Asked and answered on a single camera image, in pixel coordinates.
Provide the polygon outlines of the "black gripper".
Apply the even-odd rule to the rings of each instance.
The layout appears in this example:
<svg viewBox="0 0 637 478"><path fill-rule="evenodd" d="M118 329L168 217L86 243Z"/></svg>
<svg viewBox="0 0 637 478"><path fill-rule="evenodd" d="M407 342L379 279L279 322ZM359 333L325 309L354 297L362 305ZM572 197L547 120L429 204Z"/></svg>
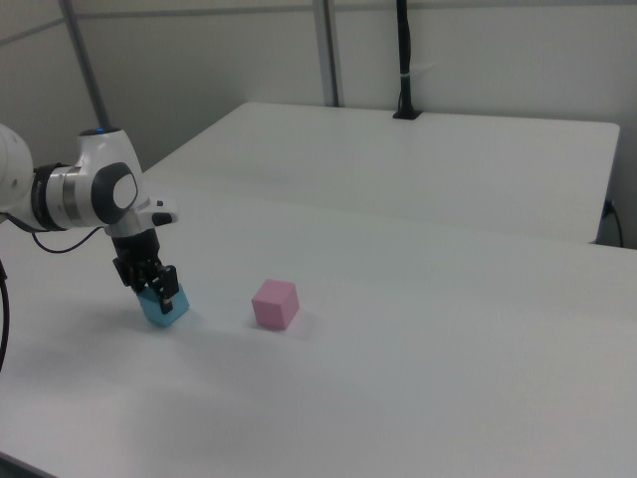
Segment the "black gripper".
<svg viewBox="0 0 637 478"><path fill-rule="evenodd" d="M113 237L116 257L113 264L126 287L137 294L148 287L157 288L163 315L173 310L173 297L178 293L178 278L172 265L163 266L159 259L160 244L154 229L128 237Z"/></svg>

